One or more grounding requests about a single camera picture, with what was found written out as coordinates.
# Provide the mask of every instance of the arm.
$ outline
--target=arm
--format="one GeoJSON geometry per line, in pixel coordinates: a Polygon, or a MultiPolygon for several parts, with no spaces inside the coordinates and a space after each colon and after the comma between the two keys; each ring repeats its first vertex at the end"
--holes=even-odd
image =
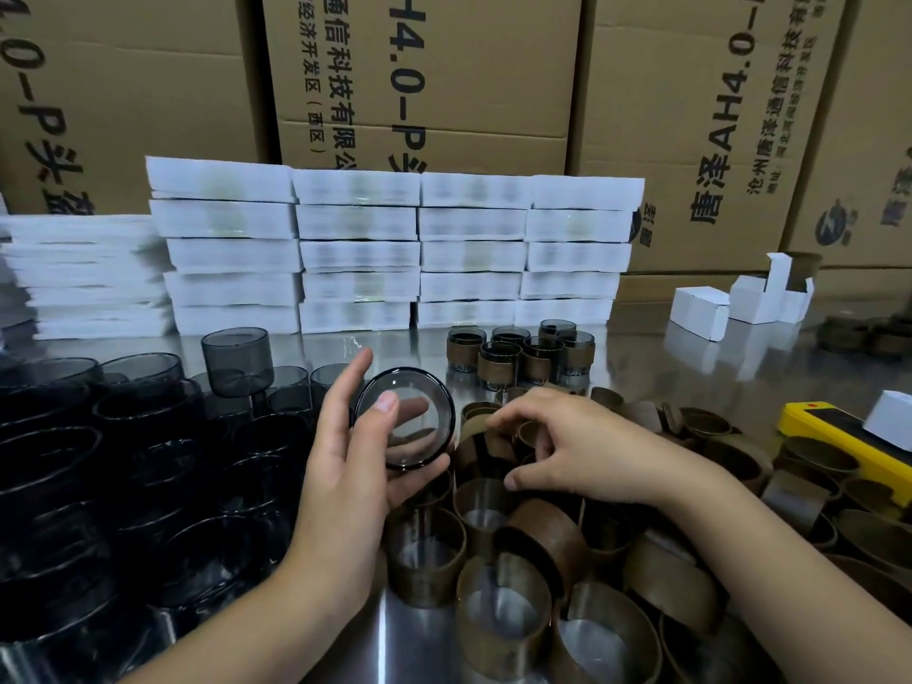
{"type": "Polygon", "coordinates": [[[370,350],[361,351],[324,399],[294,537],[275,573],[134,672],[127,684],[293,684],[365,605],[390,508],[450,465],[444,454],[388,481],[390,433],[427,409],[408,401],[400,409],[391,392],[349,432],[348,402],[371,360],[370,350]]]}
{"type": "Polygon", "coordinates": [[[727,471],[596,403],[534,389],[489,427],[544,424],[510,489],[649,504],[678,525],[785,677],[807,684],[912,681],[912,629],[727,471]]]}

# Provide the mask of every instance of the yellow device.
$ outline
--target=yellow device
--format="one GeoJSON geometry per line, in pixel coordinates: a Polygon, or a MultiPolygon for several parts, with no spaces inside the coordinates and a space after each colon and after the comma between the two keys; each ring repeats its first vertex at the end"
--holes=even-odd
{"type": "Polygon", "coordinates": [[[889,485],[893,501],[906,506],[912,501],[912,453],[865,431],[863,420],[829,403],[786,403],[779,431],[787,437],[810,437],[851,453],[861,464],[861,475],[889,485]]]}

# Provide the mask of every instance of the metal table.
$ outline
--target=metal table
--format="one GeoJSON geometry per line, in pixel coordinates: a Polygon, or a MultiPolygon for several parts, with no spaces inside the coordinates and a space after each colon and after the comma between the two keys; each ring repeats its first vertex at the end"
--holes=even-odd
{"type": "MultiPolygon", "coordinates": [[[[884,389],[912,390],[908,363],[838,356],[815,349],[814,329],[828,314],[869,318],[903,307],[903,301],[816,302],[803,324],[751,326],[729,322],[712,344],[668,321],[667,304],[618,305],[605,326],[581,326],[598,340],[594,386],[610,387],[627,400],[667,400],[713,410],[775,455],[775,424],[783,404],[826,400],[861,417],[884,389]]],[[[362,347],[375,353],[369,377],[391,367],[422,367],[446,379],[457,413],[493,394],[473,379],[448,374],[446,329],[272,336],[276,365],[319,367],[346,362],[362,347]]],[[[204,371],[199,338],[11,342],[13,352],[41,356],[89,356],[99,360],[167,351],[182,356],[188,376],[204,371]]],[[[329,684],[451,684],[486,682],[467,669],[456,645],[453,608],[419,610],[389,590],[378,591],[326,657],[304,680],[329,684]]],[[[532,675],[522,684],[545,679],[532,675]]]]}

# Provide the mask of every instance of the person's left hand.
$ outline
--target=person's left hand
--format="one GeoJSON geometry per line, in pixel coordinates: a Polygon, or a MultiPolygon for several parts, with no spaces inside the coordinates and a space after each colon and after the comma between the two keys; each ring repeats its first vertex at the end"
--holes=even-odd
{"type": "Polygon", "coordinates": [[[286,581],[316,583],[311,588],[336,594],[352,618],[367,602],[375,563],[390,512],[450,466],[443,454],[425,468],[388,475],[386,457],[393,429],[428,408],[423,399],[402,404],[387,391],[352,429],[348,407],[373,361],[362,350],[326,394],[307,460],[294,537],[277,570],[286,581]]]}

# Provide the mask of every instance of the forearm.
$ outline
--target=forearm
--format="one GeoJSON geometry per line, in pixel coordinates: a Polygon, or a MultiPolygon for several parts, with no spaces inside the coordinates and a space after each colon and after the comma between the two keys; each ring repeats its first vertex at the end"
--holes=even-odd
{"type": "Polygon", "coordinates": [[[721,468],[693,455],[681,473],[662,511],[789,681],[912,681],[905,624],[721,468]]]}
{"type": "Polygon", "coordinates": [[[209,619],[135,672],[127,684],[294,683],[347,623],[327,577],[281,574],[209,619]]]}

